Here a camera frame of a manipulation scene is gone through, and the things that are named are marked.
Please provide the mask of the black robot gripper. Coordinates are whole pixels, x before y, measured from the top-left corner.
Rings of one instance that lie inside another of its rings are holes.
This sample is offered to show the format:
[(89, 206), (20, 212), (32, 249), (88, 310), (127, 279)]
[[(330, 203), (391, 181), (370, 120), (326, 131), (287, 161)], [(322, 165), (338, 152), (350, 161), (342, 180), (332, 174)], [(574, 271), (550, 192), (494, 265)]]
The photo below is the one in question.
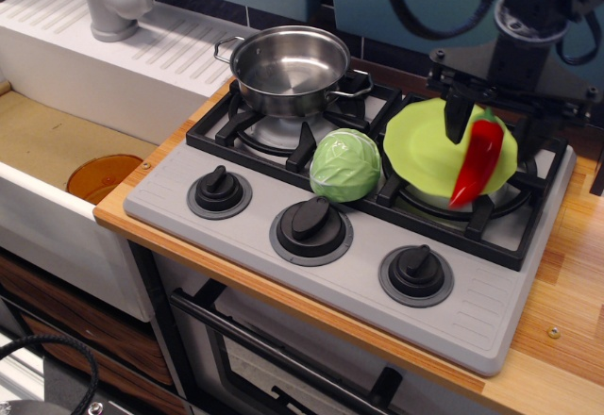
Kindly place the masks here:
[(545, 49), (490, 41), (430, 52), (430, 87), (445, 100), (445, 134), (459, 144), (474, 105), (523, 113), (517, 161), (534, 158), (562, 119), (580, 120), (602, 102), (602, 90), (564, 68)]

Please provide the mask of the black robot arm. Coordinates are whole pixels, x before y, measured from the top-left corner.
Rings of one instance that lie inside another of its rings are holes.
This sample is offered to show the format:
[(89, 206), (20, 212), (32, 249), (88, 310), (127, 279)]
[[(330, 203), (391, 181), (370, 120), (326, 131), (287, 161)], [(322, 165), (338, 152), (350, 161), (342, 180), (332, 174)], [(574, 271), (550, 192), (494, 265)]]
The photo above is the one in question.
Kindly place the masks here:
[(445, 134), (459, 143), (474, 105), (525, 115), (514, 131), (518, 158), (533, 157), (564, 125), (585, 125), (602, 90), (565, 69), (562, 41), (573, 22), (597, 32), (603, 0), (498, 0), (497, 37), (435, 49), (428, 86), (445, 100)]

